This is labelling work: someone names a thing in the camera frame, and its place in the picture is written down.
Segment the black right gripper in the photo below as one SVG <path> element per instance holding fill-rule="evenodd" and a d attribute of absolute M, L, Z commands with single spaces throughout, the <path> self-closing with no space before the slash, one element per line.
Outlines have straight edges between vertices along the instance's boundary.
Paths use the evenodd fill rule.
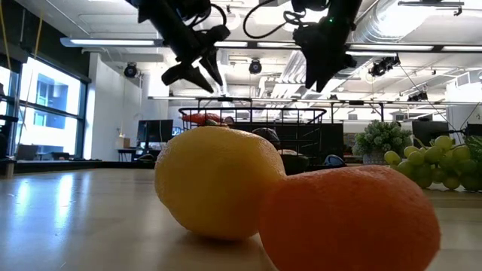
<path fill-rule="evenodd" d="M 293 40 L 307 62 L 307 89 L 315 87 L 320 93 L 341 69 L 356 66 L 357 62 L 346 53 L 346 39 L 355 29 L 356 24 L 351 19 L 323 17 L 319 22 L 305 23 L 293 32 Z"/>

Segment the black partition panel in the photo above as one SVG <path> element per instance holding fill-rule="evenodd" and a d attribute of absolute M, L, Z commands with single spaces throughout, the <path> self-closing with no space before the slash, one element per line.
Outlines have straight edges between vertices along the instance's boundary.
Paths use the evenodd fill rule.
<path fill-rule="evenodd" d="M 281 149 L 317 150 L 343 146 L 343 126 L 331 123 L 235 123 L 230 128 L 252 132 L 257 128 L 274 129 L 280 139 Z"/>

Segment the yellow lemon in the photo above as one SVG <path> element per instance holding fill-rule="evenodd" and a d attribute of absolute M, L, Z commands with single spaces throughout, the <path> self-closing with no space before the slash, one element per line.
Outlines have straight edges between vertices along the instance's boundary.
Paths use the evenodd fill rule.
<path fill-rule="evenodd" d="M 268 140 L 219 126 L 177 135 L 154 167 L 155 192 L 174 219 L 192 233 L 223 240 L 258 232 L 261 202 L 285 177 Z"/>

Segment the green potted plant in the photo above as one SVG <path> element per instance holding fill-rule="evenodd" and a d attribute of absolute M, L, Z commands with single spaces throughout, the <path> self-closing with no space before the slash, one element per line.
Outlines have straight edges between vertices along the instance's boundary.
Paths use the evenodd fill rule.
<path fill-rule="evenodd" d="M 355 136 L 352 152 L 367 165 L 398 165 L 404 149 L 412 145 L 412 132 L 399 122 L 373 120 Z"/>

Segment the black background rig frame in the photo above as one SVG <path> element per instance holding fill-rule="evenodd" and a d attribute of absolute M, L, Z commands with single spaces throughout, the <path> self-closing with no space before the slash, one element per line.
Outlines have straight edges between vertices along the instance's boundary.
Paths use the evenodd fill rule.
<path fill-rule="evenodd" d="M 370 106 L 384 121 L 384 108 L 387 102 L 384 101 L 364 101 L 364 100 L 336 100 L 336 99 L 278 99 L 278 98 L 234 98 L 234 97 L 205 97 L 196 98 L 198 110 L 207 111 L 207 106 L 210 102 L 229 102 L 233 104 L 241 104 L 241 108 L 232 108 L 232 110 L 247 110 L 249 111 L 249 118 L 254 117 L 253 111 L 261 111 L 261 116 L 264 115 L 267 119 L 270 118 L 272 112 L 277 113 L 282 119 L 285 111 L 320 111 L 325 113 L 325 108 L 330 108 L 331 118 L 334 116 L 335 107 L 348 106 L 352 108 L 363 108 Z"/>

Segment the silver ventilation duct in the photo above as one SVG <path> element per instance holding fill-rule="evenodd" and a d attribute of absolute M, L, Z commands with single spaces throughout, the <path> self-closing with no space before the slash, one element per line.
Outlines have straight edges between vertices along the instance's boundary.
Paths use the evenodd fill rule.
<path fill-rule="evenodd" d="M 432 7 L 399 6 L 399 1 L 378 0 L 356 23 L 356 30 L 349 34 L 349 43 L 397 43 L 417 29 L 431 16 Z"/>

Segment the dull green round vegetable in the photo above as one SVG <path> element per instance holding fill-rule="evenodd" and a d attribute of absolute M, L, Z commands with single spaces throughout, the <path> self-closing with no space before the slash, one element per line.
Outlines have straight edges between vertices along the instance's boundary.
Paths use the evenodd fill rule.
<path fill-rule="evenodd" d="M 278 152 L 282 158 L 286 175 L 303 173 L 307 170 L 308 165 L 310 164 L 308 157 L 304 156 L 303 154 L 299 154 L 296 151 L 282 149 L 278 150 Z"/>

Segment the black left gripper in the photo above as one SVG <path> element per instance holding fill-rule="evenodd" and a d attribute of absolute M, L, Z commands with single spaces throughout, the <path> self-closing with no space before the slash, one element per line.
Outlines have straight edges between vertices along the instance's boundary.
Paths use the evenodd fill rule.
<path fill-rule="evenodd" d="M 184 65 L 191 64 L 199 58 L 201 58 L 201 66 L 210 77 L 218 85 L 223 85 L 217 64 L 218 49 L 215 47 L 215 43 L 224 41 L 230 35 L 230 30 L 224 24 L 213 26 L 205 32 L 196 31 L 187 26 L 175 10 L 167 7 L 152 14 L 150 21 L 160 33 L 164 44 L 175 53 L 177 61 L 183 63 L 167 69 L 162 74 L 161 79 L 165 85 L 186 80 L 208 93 L 214 93 L 210 83 L 203 77 L 198 67 Z"/>

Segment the orange carrot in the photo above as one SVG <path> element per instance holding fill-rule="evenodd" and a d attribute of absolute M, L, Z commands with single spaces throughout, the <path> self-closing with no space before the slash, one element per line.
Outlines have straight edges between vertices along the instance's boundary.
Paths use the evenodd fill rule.
<path fill-rule="evenodd" d="M 182 116 L 182 120 L 198 126 L 222 126 L 221 117 L 213 113 L 196 113 Z"/>

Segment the dark rounded chair back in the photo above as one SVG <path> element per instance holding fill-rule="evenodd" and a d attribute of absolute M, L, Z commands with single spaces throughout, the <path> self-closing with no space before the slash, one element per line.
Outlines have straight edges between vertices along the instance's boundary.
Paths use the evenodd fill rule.
<path fill-rule="evenodd" d="M 346 165 L 346 163 L 343 158 L 335 154 L 329 154 L 325 158 L 324 165 L 329 167 L 343 167 Z"/>

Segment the long ceiling light strip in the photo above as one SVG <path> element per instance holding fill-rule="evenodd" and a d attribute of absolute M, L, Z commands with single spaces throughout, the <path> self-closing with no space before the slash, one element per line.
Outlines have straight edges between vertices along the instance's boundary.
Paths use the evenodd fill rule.
<path fill-rule="evenodd" d="M 165 47 L 162 39 L 61 38 L 65 47 Z M 219 48 L 298 50 L 293 41 L 217 41 Z M 482 53 L 482 44 L 359 44 L 347 43 L 350 51 L 399 53 Z"/>

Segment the orange fruit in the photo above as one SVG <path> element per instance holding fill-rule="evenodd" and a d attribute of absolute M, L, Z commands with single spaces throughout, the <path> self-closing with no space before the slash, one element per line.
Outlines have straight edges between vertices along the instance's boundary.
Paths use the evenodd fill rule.
<path fill-rule="evenodd" d="M 278 271 L 426 271 L 441 246 L 428 197 L 386 166 L 288 176 L 267 194 L 259 234 Z"/>

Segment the green grape bunch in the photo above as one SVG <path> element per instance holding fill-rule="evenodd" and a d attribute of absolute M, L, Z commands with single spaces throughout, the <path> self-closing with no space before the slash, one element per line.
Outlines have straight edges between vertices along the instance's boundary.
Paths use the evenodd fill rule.
<path fill-rule="evenodd" d="M 408 146 L 404 157 L 394 151 L 384 154 L 393 168 L 426 189 L 442 184 L 448 190 L 463 188 L 482 192 L 482 136 L 470 135 L 461 145 L 455 145 L 447 135 L 440 135 L 421 148 Z"/>

